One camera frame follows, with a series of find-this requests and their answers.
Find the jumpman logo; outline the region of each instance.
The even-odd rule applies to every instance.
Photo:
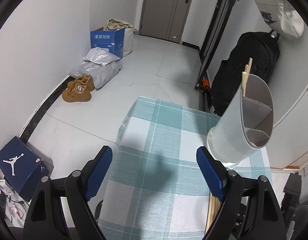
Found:
[[[9,161],[3,160],[3,162],[9,163],[12,166],[12,176],[15,176],[15,174],[14,174],[14,164],[22,156],[24,156],[23,153],[19,157],[15,156],[14,158],[9,159]]]

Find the clear plastic base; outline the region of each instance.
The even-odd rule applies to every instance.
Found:
[[[213,147],[213,144],[212,144],[212,133],[213,133],[213,130],[214,130],[214,127],[212,127],[208,134],[207,134],[207,140],[206,140],[206,144],[207,144],[207,150],[209,151],[209,153],[213,156],[213,158],[217,161],[220,161],[224,167],[227,167],[227,168],[233,168],[235,166],[237,166],[239,164],[238,163],[230,163],[230,162],[227,162],[225,160],[223,160],[216,152],[216,150],[214,149]]]

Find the gray plastic package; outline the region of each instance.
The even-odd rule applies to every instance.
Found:
[[[122,67],[121,61],[114,61],[105,66],[95,64],[92,62],[84,62],[78,67],[78,69],[72,71],[70,75],[73,78],[78,78],[83,74],[91,76],[95,88],[101,88],[114,76],[116,76],[121,67]]]
[[[103,67],[119,59],[120,57],[110,53],[108,49],[102,49],[99,47],[91,49],[86,55],[86,57],[83,58],[83,60],[85,61],[90,61],[95,64],[100,64]]]

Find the wooden chopstick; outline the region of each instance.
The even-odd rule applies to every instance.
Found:
[[[253,62],[253,59],[252,59],[252,58],[249,58],[249,71],[247,72],[248,75],[250,74],[250,71],[251,71],[252,62]]]
[[[243,71],[242,72],[242,96],[245,97],[245,92],[246,92],[246,83],[248,81],[249,75]]]
[[[210,193],[210,201],[208,205],[208,214],[207,214],[207,221],[206,221],[206,227],[205,227],[205,233],[211,226],[219,208],[220,208],[221,203],[219,202],[218,198],[214,197],[212,193]]]
[[[245,97],[246,83],[248,82],[253,59],[249,59],[249,63],[245,65],[245,70],[242,72],[242,96]]]

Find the blue gripper pad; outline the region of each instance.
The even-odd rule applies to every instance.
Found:
[[[197,149],[196,151],[196,161],[201,169],[201,172],[203,174],[203,177],[214,197],[217,197],[220,202],[222,202],[225,198],[225,194],[223,192],[223,186],[224,183],[222,182],[222,179],[218,175],[217,171],[207,158],[204,152],[207,152],[211,158],[213,158],[208,150],[202,146]]]
[[[87,180],[85,192],[86,201],[90,201],[92,197],[96,196],[105,177],[105,174],[110,167],[112,158],[112,149],[106,146],[105,152],[103,153],[98,163],[95,165],[95,168]]]

